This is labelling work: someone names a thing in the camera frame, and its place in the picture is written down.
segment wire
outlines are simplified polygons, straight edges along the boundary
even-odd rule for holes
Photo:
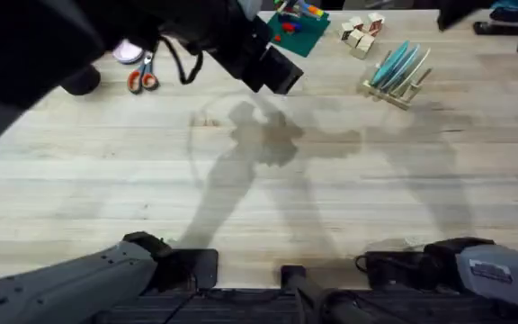
[[[173,317],[175,315],[177,315],[177,313],[183,308],[185,307],[185,305],[187,305],[193,298],[195,298],[195,296],[197,296],[199,294],[199,292],[195,291],[194,293],[192,293],[189,297],[185,298],[177,307],[175,307],[175,309],[169,313],[169,315],[167,315],[167,318],[165,319],[165,321],[163,321],[162,324],[167,324],[169,323],[170,320],[173,319]]]
[[[199,71],[201,71],[201,68],[203,67],[203,52],[199,51],[199,53],[197,54],[197,62],[195,62],[195,66],[191,70],[189,76],[185,77],[185,70],[183,69],[183,64],[181,63],[181,60],[177,55],[177,51],[175,50],[175,47],[173,46],[171,41],[162,35],[159,36],[159,39],[163,41],[163,43],[166,45],[166,47],[169,49],[169,52],[173,56],[175,64],[177,65],[177,71],[179,72],[179,81],[182,85],[189,85],[191,82],[195,80],[195,77],[197,77]]]
[[[364,297],[361,297],[359,294],[355,293],[355,292],[349,292],[349,294],[351,294],[353,296],[353,298],[357,301],[357,300],[361,300],[361,301],[364,301],[366,303],[368,303],[369,305],[371,305],[372,307],[384,312],[384,313],[387,313],[388,315],[398,319],[398,320],[402,320],[404,321],[405,323],[407,324],[416,324],[416,322],[412,321],[412,320],[409,320],[409,319],[406,319],[405,317],[402,317],[401,315],[399,314],[396,314],[395,312],[377,304],[376,302],[374,301],[370,301],[368,300],[367,298],[364,298]]]
[[[361,255],[361,256],[357,256],[357,257],[355,258],[355,266],[357,267],[357,269],[358,269],[359,271],[361,271],[361,272],[362,272],[362,273],[364,273],[364,274],[367,274],[367,268],[366,268],[366,267],[362,267],[362,265],[359,263],[359,261],[361,261],[361,260],[365,260],[365,261],[366,261],[366,260],[367,260],[367,257],[366,257],[366,256],[363,256],[363,255]]]
[[[194,282],[194,285],[195,285],[195,291],[189,295],[189,297],[185,298],[183,301],[181,301],[181,303],[175,307],[175,309],[173,311],[171,311],[169,313],[169,315],[167,315],[167,318],[163,321],[162,324],[167,324],[169,323],[169,321],[171,321],[173,319],[173,317],[175,315],[177,315],[177,313],[183,309],[183,307],[185,307],[193,298],[195,298],[195,296],[201,294],[201,292],[199,291],[199,283],[197,282],[197,276],[192,273],[191,271],[189,271],[189,269],[187,267],[183,267],[183,270],[185,271],[185,273],[189,274],[190,276],[190,279],[192,282]]]

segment teal plate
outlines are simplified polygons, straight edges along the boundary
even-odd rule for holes
[[[371,80],[371,85],[376,86],[378,85],[385,77],[390,75],[391,71],[397,63],[403,58],[405,55],[406,49],[409,47],[409,40],[406,40],[399,48],[391,54],[385,61],[385,64],[383,64],[377,73],[375,73],[375,76]]]
[[[420,45],[416,45],[413,49],[411,49],[403,59],[399,61],[399,64],[397,64],[397,67],[393,69],[393,73],[391,74],[392,77],[387,80],[385,85],[381,87],[381,91],[386,91],[391,86],[393,86],[398,80],[401,79],[401,76],[403,76],[403,73],[406,72],[406,70],[409,68],[411,63],[413,63],[413,60],[415,59],[415,56],[417,55],[417,51],[421,48]]]

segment small wooden cube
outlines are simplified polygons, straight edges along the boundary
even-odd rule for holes
[[[339,30],[339,34],[341,35],[341,41],[346,41],[349,38],[349,35],[353,31],[353,27],[350,23],[344,22],[341,24],[341,29]]]
[[[373,36],[364,35],[361,40],[359,40],[357,47],[351,49],[349,53],[358,59],[365,59],[374,42],[375,38]]]
[[[347,43],[347,45],[351,46],[352,48],[356,48],[363,36],[365,36],[364,32],[360,30],[353,30],[351,31],[351,35],[349,35],[349,38],[345,41],[345,43]]]
[[[377,34],[379,34],[381,29],[383,29],[385,17],[379,13],[369,13],[368,17],[369,21],[371,22],[371,26],[369,27],[369,34],[375,37]]]
[[[365,24],[360,16],[354,16],[353,18],[349,19],[349,23],[352,25],[354,29],[360,31],[363,30],[363,25]]]

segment wooden tabletop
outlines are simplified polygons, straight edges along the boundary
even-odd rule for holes
[[[364,286],[356,255],[463,235],[518,248],[518,37],[474,35],[477,16],[439,33],[434,11],[381,13],[365,61],[335,32],[364,12],[331,13],[308,58],[284,50],[305,71],[288,96],[252,94],[208,56],[181,86],[163,48],[160,89],[133,95],[134,67],[99,60],[93,94],[57,89],[0,139],[0,275],[136,230],[216,248],[224,287],[276,286],[289,263]],[[358,95],[405,40],[432,48],[415,106]]]

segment label sticker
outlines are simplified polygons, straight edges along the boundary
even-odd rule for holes
[[[471,273],[475,276],[495,280],[504,284],[512,284],[511,270],[504,265],[496,265],[479,260],[469,260]]]

